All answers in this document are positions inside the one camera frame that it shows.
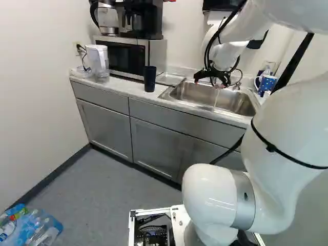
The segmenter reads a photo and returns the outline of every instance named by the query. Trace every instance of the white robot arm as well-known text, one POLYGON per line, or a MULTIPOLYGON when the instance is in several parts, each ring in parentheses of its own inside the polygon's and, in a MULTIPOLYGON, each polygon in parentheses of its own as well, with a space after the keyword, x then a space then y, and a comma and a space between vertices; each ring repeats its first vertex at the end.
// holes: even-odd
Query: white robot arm
MULTIPOLYGON (((228 71, 236 63, 250 40, 262 39, 273 24, 263 12, 256 8, 254 1, 247 1, 241 12, 234 17, 220 34, 210 49, 210 60, 219 71, 228 71)), ((205 53, 211 37, 218 30, 219 24, 213 25, 206 33, 202 51, 205 53)))
MULTIPOLYGON (((270 23, 327 33, 327 11, 328 2, 321 0, 248 0, 220 35, 221 43, 253 39, 270 23)), ((186 171, 182 193, 191 222, 185 240, 196 232, 207 246, 227 246, 238 229, 277 234, 290 226, 300 192, 328 166, 327 91, 328 81, 315 79, 266 100, 241 144, 247 173, 208 164, 186 171)))

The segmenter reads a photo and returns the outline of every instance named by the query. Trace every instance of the electrical outlet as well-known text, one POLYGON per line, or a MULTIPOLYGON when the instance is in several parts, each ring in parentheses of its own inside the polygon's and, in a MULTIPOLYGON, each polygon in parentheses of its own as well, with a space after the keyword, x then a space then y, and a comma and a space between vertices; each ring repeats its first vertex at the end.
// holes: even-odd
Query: electrical outlet
POLYGON ((80 53, 78 52, 78 49, 77 49, 76 45, 81 45, 81 42, 79 42, 79 41, 73 42, 74 54, 76 56, 80 56, 80 53))

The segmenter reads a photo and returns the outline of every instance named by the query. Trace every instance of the wall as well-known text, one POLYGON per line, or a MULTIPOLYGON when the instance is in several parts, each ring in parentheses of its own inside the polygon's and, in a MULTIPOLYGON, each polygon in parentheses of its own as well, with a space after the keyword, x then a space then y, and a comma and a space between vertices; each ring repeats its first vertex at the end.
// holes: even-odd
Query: wall
POLYGON ((68 80, 90 43, 88 1, 0 8, 0 211, 88 143, 68 80))
MULTIPOLYGON (((177 0, 163 5, 163 34, 168 40, 168 63, 178 67, 203 67, 201 43, 209 29, 207 16, 202 13, 203 0, 177 0)), ((220 12, 218 17, 228 16, 220 12)), ((265 60, 281 60, 293 31, 273 25, 261 49, 247 49, 239 68, 255 76, 265 60)))
MULTIPOLYGON (((305 35, 305 32, 295 31, 293 37, 291 38, 291 42, 288 46, 286 54, 283 57, 281 66, 277 72, 278 75, 283 73, 290 59, 295 54, 299 45, 302 43, 305 35)), ((314 35, 314 38, 312 39, 295 73, 293 74, 290 83, 295 83, 305 79, 311 79, 328 71, 328 67, 326 65, 328 57, 327 42, 327 35, 314 35)))

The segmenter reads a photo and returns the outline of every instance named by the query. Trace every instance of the floor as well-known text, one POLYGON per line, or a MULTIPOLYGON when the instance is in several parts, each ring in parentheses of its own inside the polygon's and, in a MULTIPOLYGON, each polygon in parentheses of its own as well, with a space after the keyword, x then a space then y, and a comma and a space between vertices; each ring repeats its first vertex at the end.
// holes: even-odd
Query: floor
POLYGON ((54 246, 126 246, 131 209, 181 203, 179 190, 92 149, 28 206, 63 223, 54 246))

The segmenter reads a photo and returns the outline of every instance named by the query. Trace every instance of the baseboard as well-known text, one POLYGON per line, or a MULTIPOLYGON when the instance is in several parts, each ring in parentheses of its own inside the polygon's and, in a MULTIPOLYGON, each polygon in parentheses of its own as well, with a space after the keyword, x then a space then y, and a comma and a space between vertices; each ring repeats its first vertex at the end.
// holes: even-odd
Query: baseboard
POLYGON ((18 199, 11 207, 16 206, 19 203, 27 204, 31 201, 37 194, 39 194, 46 186, 48 186, 56 177, 63 173, 67 168, 72 166, 77 160, 79 160, 88 150, 91 149, 91 145, 87 144, 82 149, 77 151, 69 159, 67 159, 63 164, 56 168, 47 177, 41 180, 36 186, 30 189, 25 195, 18 199))
POLYGON ((152 178, 157 179, 158 181, 161 181, 161 182, 165 183, 166 185, 168 185, 168 186, 170 186, 170 187, 172 187, 174 189, 177 189, 177 190, 181 191, 181 185, 178 184, 178 183, 176 183, 176 182, 173 182, 173 181, 171 181, 171 180, 169 180, 167 178, 164 178, 163 176, 160 176, 159 174, 154 173, 154 172, 152 172, 152 171, 150 171, 150 170, 148 170, 148 169, 146 169, 146 168, 144 168, 142 166, 139 166, 139 165, 137 165, 135 163, 131 163, 131 162, 129 162, 129 161, 127 161, 127 160, 125 160, 125 159, 117 156, 117 155, 114 155, 114 154, 112 154, 112 153, 110 153, 110 152, 108 152, 108 151, 106 151, 106 150, 104 150, 104 149, 102 149, 102 148, 100 148, 100 147, 98 147, 96 145, 91 144, 91 147, 93 149, 95 149, 95 150, 97 150, 99 152, 102 152, 103 154, 105 154, 105 155, 113 158, 114 160, 116 160, 116 161, 118 161, 118 162, 120 162, 120 163, 128 166, 129 168, 134 168, 134 169, 136 169, 136 170, 138 170, 140 172, 143 172, 143 173, 147 174, 148 176, 150 176, 152 178))

